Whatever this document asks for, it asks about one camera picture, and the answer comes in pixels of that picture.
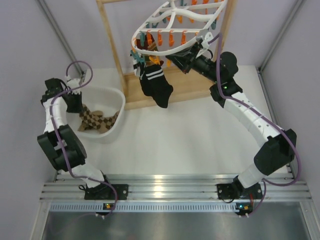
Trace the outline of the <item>white round clip hanger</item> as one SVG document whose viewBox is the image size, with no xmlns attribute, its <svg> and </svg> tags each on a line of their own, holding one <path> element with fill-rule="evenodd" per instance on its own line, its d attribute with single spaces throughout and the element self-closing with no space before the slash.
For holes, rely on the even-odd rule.
<svg viewBox="0 0 320 240">
<path fill-rule="evenodd" d="M 144 64 L 142 55 L 149 55 L 154 64 L 160 58 L 190 49 L 198 43 L 200 31 L 214 32 L 219 16 L 227 7 L 226 0 L 168 0 L 159 6 L 134 32 L 131 38 L 130 55 Z M 143 46 L 145 39 L 155 40 L 158 51 L 139 49 L 136 40 Z"/>
</svg>

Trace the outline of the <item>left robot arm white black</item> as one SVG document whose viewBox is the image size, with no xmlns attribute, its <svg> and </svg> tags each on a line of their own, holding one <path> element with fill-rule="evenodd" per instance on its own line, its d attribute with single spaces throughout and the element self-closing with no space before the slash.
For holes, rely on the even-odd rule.
<svg viewBox="0 0 320 240">
<path fill-rule="evenodd" d="M 80 189 L 85 191 L 86 199 L 109 198 L 113 186 L 101 170 L 86 162 L 86 150 L 67 121 L 67 113 L 79 114 L 84 109 L 81 80 L 51 78 L 45 81 L 45 86 L 40 102 L 46 120 L 43 134 L 37 137 L 39 146 L 55 170 L 68 172 L 85 182 Z"/>
</svg>

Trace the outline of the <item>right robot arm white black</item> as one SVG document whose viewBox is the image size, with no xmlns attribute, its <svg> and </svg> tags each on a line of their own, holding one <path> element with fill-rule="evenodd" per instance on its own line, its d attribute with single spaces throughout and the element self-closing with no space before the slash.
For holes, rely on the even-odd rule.
<svg viewBox="0 0 320 240">
<path fill-rule="evenodd" d="M 201 55 L 201 50 L 201 45 L 195 43 L 192 47 L 167 55 L 166 58 L 183 73 L 194 70 L 212 81 L 214 84 L 209 90 L 213 100 L 238 119 L 260 146 L 253 164 L 231 183 L 234 194 L 243 199 L 260 180 L 293 160 L 300 159 L 296 149 L 297 135 L 292 129 L 283 130 L 271 122 L 249 101 L 234 80 L 239 69 L 233 53 L 223 52 L 216 61 L 211 61 Z"/>
</svg>

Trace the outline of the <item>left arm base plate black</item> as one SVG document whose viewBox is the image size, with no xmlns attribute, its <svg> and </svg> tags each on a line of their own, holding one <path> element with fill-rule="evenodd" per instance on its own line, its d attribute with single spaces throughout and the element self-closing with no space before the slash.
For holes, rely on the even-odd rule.
<svg viewBox="0 0 320 240">
<path fill-rule="evenodd" d="M 128 184 L 112 184 L 117 193 L 118 200 L 126 200 L 129 193 Z M 87 185 L 79 185 L 78 188 L 84 191 L 85 200 L 115 200 L 114 191 L 105 184 L 99 184 L 96 187 L 88 188 Z"/>
</svg>

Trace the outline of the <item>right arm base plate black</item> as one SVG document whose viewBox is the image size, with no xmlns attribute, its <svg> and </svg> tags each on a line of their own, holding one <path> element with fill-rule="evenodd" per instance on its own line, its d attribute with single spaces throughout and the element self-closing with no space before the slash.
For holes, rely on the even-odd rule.
<svg viewBox="0 0 320 240">
<path fill-rule="evenodd" d="M 260 200 L 263 191 L 259 183 L 249 188 L 236 186 L 233 183 L 219 183 L 216 185 L 219 200 L 229 202 L 231 200 Z"/>
</svg>

